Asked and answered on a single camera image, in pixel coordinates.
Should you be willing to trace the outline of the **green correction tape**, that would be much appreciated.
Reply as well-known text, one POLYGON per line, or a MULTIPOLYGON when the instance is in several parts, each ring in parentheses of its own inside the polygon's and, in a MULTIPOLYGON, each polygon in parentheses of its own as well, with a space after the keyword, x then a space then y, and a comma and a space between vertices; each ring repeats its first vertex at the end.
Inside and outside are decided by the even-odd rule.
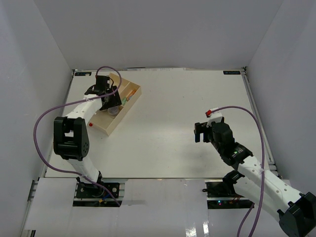
POLYGON ((127 98, 124 97, 124 98, 122 99, 122 101, 121 101, 121 105, 124 106, 124 105, 126 104, 126 102, 127 102, 127 98))

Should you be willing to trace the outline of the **paperclip jar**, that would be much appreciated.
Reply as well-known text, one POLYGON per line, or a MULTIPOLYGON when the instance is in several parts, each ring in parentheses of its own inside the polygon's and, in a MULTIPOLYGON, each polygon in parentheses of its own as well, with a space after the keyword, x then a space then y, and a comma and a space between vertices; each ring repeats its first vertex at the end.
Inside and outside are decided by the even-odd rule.
POLYGON ((119 114, 119 106, 108 108, 107 112, 110 116, 116 117, 119 114))

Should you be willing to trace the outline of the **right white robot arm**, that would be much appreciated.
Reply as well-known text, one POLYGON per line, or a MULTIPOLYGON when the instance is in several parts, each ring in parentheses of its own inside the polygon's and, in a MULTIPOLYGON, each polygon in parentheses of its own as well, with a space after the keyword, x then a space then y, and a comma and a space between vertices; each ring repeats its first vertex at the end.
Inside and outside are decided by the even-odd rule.
POLYGON ((211 143, 233 168, 223 178, 223 192, 241 195, 263 208, 289 237, 305 237, 316 227, 316 197, 291 187, 264 170, 253 153, 235 141, 229 125, 220 121, 195 124, 195 141, 211 143))

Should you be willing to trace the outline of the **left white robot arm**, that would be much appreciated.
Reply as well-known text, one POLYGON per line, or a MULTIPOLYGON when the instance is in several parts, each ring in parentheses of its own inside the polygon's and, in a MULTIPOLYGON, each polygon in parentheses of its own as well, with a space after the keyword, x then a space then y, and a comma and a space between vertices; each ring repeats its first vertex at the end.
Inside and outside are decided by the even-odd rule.
POLYGON ((83 102, 66 116, 54 120, 55 154, 71 164, 82 180, 91 180, 87 191, 93 197, 103 194, 104 184, 98 181, 101 173, 88 157, 90 144, 87 125, 98 111, 106 111, 119 105, 121 99, 114 80, 109 76, 96 76, 96 83, 84 93, 83 102))

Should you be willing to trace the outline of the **beige compartment box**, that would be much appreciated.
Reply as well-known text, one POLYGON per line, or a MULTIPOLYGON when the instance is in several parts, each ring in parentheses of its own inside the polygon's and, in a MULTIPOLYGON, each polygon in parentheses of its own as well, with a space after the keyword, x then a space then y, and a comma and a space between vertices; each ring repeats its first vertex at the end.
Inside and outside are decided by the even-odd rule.
POLYGON ((141 96, 141 86, 126 80, 122 79, 121 86, 118 90, 121 100, 129 95, 129 93, 133 90, 137 90, 136 93, 132 96, 132 98, 126 102, 124 106, 119 105, 119 114, 116 117, 112 117, 108 114, 107 110, 98 111, 88 122, 92 123, 92 128, 98 129, 104 132, 106 135, 110 136, 110 134, 114 131, 117 125, 122 121, 127 112, 131 109, 131 107, 135 104, 137 99, 141 96))

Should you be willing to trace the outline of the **left black corner label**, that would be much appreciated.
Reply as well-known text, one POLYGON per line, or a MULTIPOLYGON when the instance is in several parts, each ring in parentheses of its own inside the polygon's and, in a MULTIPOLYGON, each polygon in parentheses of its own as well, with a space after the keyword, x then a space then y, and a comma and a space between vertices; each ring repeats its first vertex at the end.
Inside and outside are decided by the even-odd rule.
POLYGON ((91 76, 92 72, 75 72, 76 77, 91 76))

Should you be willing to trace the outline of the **black corner label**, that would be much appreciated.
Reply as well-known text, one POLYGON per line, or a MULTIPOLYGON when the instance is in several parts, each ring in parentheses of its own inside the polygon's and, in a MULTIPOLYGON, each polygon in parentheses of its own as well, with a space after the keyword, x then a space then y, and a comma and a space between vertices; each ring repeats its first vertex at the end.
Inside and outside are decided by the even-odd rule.
POLYGON ((223 71, 225 75, 240 75, 240 71, 223 71))
POLYGON ((91 76, 92 72, 75 72, 76 77, 91 76))

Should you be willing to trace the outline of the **right black corner label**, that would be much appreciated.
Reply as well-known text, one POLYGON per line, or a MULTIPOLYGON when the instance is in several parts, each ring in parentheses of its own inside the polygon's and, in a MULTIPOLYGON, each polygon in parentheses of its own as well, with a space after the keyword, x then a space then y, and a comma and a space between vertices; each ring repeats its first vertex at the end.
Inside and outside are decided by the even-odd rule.
POLYGON ((223 71, 225 75, 240 75, 240 71, 223 71))

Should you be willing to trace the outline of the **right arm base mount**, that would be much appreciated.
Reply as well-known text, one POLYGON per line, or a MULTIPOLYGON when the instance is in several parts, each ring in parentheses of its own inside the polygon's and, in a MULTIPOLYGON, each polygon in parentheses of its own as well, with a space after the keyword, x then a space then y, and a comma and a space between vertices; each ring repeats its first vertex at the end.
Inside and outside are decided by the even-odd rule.
POLYGON ((226 178, 206 179, 202 191, 206 193, 209 210, 248 209, 253 204, 249 199, 238 195, 226 178))

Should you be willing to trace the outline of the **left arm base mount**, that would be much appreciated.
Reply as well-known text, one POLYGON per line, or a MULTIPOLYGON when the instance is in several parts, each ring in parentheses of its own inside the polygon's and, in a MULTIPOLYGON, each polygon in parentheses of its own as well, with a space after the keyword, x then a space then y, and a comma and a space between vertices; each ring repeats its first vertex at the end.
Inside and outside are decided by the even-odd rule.
POLYGON ((103 182, 101 179, 98 183, 105 188, 96 186, 91 183, 84 183, 77 178, 77 186, 74 195, 73 206, 74 207, 119 207, 122 203, 120 198, 120 183, 118 182, 103 182))

